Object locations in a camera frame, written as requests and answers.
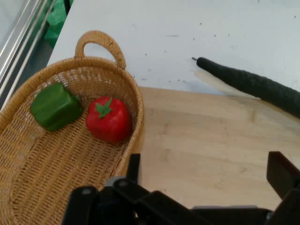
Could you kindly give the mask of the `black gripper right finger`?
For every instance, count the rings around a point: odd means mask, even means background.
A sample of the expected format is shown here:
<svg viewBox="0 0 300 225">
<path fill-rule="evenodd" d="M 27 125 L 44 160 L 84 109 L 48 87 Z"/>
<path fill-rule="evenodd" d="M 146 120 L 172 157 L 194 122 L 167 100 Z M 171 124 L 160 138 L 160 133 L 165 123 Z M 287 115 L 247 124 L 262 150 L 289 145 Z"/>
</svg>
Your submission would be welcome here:
<svg viewBox="0 0 300 225">
<path fill-rule="evenodd" d="M 267 220 L 268 225 L 298 225 L 300 223 L 300 170 L 281 152 L 268 154 L 267 181 L 281 203 Z"/>
</svg>

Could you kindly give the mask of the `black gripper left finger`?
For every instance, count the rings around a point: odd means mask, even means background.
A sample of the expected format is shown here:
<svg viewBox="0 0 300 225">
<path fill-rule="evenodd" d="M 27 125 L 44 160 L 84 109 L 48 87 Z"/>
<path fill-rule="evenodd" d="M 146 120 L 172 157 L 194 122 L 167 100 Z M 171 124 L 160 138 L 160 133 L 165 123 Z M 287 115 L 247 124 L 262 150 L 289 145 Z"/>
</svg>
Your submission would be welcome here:
<svg viewBox="0 0 300 225">
<path fill-rule="evenodd" d="M 65 225 L 200 225 L 202 219 L 159 191 L 138 184 L 140 154 L 131 154 L 125 176 L 110 185 L 74 189 L 63 217 Z"/>
</svg>

